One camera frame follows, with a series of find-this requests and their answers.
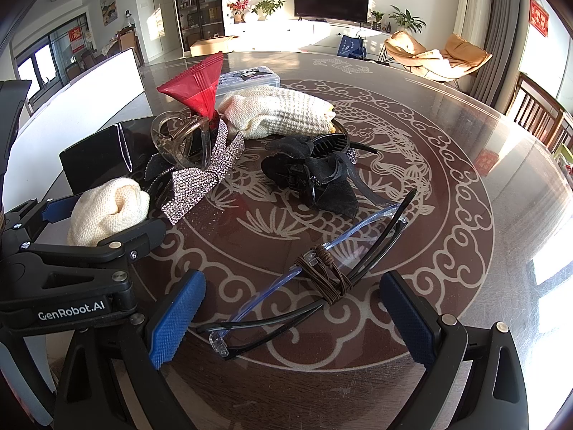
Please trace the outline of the red snack packet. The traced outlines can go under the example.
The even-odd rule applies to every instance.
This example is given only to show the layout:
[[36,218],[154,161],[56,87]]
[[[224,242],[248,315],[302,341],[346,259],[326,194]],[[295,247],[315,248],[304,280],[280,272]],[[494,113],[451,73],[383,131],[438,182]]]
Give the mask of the red snack packet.
[[194,114],[212,119],[222,64],[223,53],[212,54],[159,86],[157,91],[183,103]]

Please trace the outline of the clear cartoon floss box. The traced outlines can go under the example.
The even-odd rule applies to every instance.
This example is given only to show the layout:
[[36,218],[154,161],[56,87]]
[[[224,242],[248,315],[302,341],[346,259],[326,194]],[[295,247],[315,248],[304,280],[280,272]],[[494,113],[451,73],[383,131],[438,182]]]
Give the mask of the clear cartoon floss box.
[[229,92],[253,86],[279,86],[280,84],[280,77],[266,66],[230,71],[220,75],[216,97],[222,98]]

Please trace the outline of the framed wall painting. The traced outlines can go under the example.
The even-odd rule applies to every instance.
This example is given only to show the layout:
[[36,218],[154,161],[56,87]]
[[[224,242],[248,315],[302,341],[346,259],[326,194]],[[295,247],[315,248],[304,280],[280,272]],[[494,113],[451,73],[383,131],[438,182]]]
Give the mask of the framed wall painting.
[[107,26],[117,19],[116,0],[100,0],[103,26]]

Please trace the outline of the white tv console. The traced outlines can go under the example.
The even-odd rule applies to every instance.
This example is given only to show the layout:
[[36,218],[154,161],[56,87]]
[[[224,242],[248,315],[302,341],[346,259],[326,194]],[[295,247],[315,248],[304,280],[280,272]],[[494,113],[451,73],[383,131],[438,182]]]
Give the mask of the white tv console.
[[328,23],[308,19],[279,19],[234,23],[225,26],[233,37],[236,52],[317,52],[335,56],[344,36],[363,39],[367,58],[381,52],[390,34],[345,23]]

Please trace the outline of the cream knitted cloth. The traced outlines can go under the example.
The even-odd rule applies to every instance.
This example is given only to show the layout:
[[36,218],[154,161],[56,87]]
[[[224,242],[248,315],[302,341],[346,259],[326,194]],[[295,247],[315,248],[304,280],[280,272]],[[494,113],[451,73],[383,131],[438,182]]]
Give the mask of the cream knitted cloth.
[[150,196],[133,179],[116,178],[86,191],[72,210],[69,245],[95,247],[148,215]]
[[226,119],[229,132],[241,133],[246,140],[335,132],[336,114],[332,104],[277,86],[254,86],[229,92],[218,111]]

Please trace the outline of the brown cardboard box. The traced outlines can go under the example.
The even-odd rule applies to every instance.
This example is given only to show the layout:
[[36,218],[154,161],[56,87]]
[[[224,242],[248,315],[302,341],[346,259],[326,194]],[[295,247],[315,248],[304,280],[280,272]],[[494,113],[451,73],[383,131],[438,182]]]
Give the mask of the brown cardboard box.
[[217,52],[233,52],[237,36],[221,36],[198,40],[191,45],[191,56],[209,56]]

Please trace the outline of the rhinestone claw hair clip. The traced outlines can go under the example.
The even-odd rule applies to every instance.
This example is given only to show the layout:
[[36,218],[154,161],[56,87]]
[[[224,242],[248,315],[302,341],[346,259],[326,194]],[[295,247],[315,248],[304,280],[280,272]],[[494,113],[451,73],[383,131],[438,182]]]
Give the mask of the rhinestone claw hair clip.
[[224,120],[165,112],[151,123],[157,152],[144,171],[145,190],[171,224],[222,183],[245,150],[242,133],[229,137]]

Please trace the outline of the black cardboard box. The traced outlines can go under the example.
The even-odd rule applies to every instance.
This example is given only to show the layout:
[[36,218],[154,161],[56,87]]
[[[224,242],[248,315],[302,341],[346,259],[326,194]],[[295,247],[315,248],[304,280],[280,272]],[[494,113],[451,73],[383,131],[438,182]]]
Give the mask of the black cardboard box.
[[111,179],[134,177],[157,152],[150,137],[153,117],[112,124],[59,153],[64,175],[74,194]]

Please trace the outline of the green potted plant left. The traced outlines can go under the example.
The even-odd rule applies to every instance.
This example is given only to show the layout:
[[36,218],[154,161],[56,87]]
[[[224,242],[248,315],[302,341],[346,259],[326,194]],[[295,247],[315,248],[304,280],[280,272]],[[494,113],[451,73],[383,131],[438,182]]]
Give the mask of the green potted plant left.
[[251,11],[258,16],[258,19],[265,20],[284,5],[285,0],[257,0]]

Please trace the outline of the wooden dining chair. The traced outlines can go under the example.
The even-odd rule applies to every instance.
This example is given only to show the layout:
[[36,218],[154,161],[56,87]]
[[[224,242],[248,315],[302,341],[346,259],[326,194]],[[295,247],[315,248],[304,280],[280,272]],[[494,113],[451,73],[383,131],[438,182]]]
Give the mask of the wooden dining chair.
[[549,92],[520,73],[506,116],[544,144],[550,152],[560,145],[572,150],[572,116]]

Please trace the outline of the black frame eyeglasses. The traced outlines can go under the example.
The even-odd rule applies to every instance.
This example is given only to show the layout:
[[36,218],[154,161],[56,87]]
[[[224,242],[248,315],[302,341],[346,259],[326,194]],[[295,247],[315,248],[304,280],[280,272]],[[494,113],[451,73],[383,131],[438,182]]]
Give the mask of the black frame eyeglasses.
[[[284,334],[289,329],[298,326],[325,306],[336,304],[378,265],[397,243],[408,225],[408,219],[404,216],[404,212],[415,197],[416,190],[413,189],[406,194],[400,203],[388,205],[386,208],[356,223],[356,225],[352,226],[334,240],[309,249],[308,252],[303,253],[296,259],[288,272],[278,277],[267,289],[255,294],[239,312],[236,312],[235,315],[231,315],[227,321],[215,321],[203,324],[196,327],[195,331],[199,334],[206,334],[214,351],[223,359],[231,360],[241,354],[272,342],[275,338],[281,336],[281,334]],[[341,271],[334,259],[333,249],[341,245],[342,242],[347,241],[359,230],[381,219],[387,219],[389,222],[384,229],[382,229],[376,241],[374,241],[363,255],[360,255],[356,265],[350,269],[350,272],[345,273]],[[298,276],[307,278],[307,280],[311,282],[311,285],[319,295],[317,300],[298,309],[286,312],[285,314],[268,317],[267,319],[246,319],[259,304]],[[225,342],[225,337],[235,330],[262,328],[264,326],[272,326],[274,330],[256,341],[245,345],[228,345],[227,342]]]

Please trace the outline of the black bow hair clip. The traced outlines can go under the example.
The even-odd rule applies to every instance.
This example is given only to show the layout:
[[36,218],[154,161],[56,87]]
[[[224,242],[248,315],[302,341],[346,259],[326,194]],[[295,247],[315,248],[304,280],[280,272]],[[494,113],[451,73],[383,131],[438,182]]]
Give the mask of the black bow hair clip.
[[352,142],[345,132],[278,138],[265,149],[271,154],[261,162],[264,175],[278,187],[295,191],[309,208],[352,219],[358,211],[356,190],[377,206],[389,202],[363,182],[355,167],[356,149],[376,149]]

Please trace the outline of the black television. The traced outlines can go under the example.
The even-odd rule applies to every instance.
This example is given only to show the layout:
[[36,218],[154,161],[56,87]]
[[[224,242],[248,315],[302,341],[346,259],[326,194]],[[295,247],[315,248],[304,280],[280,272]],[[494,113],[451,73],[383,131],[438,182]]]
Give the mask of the black television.
[[294,0],[299,18],[339,19],[366,22],[369,0]]

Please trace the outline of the grey curtain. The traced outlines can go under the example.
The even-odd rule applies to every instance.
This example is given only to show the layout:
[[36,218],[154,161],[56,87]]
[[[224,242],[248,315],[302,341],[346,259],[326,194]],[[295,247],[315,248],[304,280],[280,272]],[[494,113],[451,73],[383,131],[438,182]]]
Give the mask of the grey curtain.
[[521,0],[493,0],[485,50],[491,59],[477,71],[470,95],[493,107],[499,98],[514,49]]

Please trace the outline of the dark glass display cabinet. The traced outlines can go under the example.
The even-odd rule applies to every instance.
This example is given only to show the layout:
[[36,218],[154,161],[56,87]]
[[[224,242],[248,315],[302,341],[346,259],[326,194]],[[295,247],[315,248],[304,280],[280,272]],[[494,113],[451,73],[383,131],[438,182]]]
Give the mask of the dark glass display cabinet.
[[200,40],[224,35],[221,0],[175,0],[184,53]]

